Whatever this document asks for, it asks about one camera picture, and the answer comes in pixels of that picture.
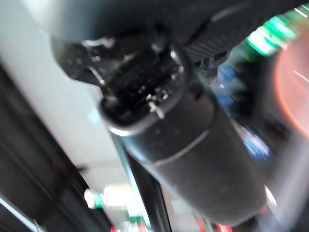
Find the red light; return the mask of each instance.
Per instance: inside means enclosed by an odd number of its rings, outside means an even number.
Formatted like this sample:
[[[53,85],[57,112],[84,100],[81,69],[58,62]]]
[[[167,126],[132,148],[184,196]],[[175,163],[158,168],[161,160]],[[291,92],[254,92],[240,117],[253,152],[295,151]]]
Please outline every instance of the red light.
[[[232,227],[217,224],[218,232],[233,232]]]
[[[196,218],[196,220],[197,220],[197,225],[198,225],[199,231],[200,232],[206,232],[206,230],[204,228],[204,225],[203,225],[203,222],[201,221],[201,219]]]
[[[266,214],[267,213],[267,207],[264,205],[261,209],[260,209],[260,214]]]

